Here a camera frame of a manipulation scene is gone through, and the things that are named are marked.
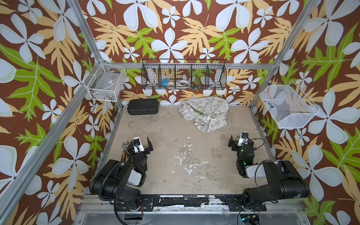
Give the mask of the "white green printed jacket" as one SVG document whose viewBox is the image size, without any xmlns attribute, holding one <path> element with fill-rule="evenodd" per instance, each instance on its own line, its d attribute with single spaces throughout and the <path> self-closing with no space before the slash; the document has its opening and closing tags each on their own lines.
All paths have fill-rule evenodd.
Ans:
<svg viewBox="0 0 360 225">
<path fill-rule="evenodd" d="M 194 97 L 185 100 L 178 112 L 204 133 L 210 133 L 227 125 L 229 104 L 219 97 Z"/>
</svg>

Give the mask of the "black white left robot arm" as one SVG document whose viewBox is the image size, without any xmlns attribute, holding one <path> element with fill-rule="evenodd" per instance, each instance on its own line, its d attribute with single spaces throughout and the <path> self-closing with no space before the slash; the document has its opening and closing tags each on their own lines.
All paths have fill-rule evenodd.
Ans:
<svg viewBox="0 0 360 225">
<path fill-rule="evenodd" d="M 147 138 L 144 146 L 140 137 L 134 137 L 130 144 L 123 146 L 121 160 L 109 160 L 90 184 L 90 193 L 102 201 L 111 201 L 114 205 L 138 210 L 141 206 L 141 187 L 148 170 L 148 155 L 153 146 Z"/>
</svg>

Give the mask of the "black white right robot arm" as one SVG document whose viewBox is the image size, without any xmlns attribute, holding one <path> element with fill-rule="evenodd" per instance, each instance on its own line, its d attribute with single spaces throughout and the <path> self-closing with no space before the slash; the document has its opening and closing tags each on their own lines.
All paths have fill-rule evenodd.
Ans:
<svg viewBox="0 0 360 225">
<path fill-rule="evenodd" d="M 255 187 L 246 188 L 241 200 L 232 202 L 241 204 L 246 210 L 260 208 L 265 202 L 277 203 L 284 199 L 306 198 L 310 195 L 309 185 L 288 160 L 271 161 L 266 159 L 255 164 L 254 140 L 243 132 L 239 140 L 230 137 L 228 147 L 236 152 L 236 168 L 243 178 L 251 178 Z"/>
</svg>

